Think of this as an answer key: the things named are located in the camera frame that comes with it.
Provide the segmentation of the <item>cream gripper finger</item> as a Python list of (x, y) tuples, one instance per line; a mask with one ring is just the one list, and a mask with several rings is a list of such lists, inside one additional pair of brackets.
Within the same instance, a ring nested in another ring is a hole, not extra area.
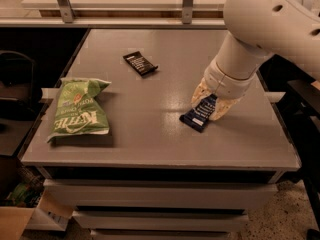
[(191, 106), (196, 107), (202, 99), (210, 96), (211, 94), (212, 91), (207, 86), (205, 79), (202, 78), (192, 95)]
[(215, 110), (210, 115), (209, 119), (211, 121), (219, 120), (221, 117), (223, 117), (231, 109), (232, 106), (237, 104), (239, 101), (240, 101), (240, 99), (221, 99), (221, 98), (218, 98), (216, 100)]

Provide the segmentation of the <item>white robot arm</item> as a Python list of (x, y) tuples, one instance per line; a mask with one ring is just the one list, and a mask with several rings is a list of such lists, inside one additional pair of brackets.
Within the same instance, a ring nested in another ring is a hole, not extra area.
[(207, 119), (223, 117), (274, 55), (320, 78), (320, 17), (312, 0), (226, 0), (223, 17), (228, 33), (191, 99), (194, 109), (213, 100)]

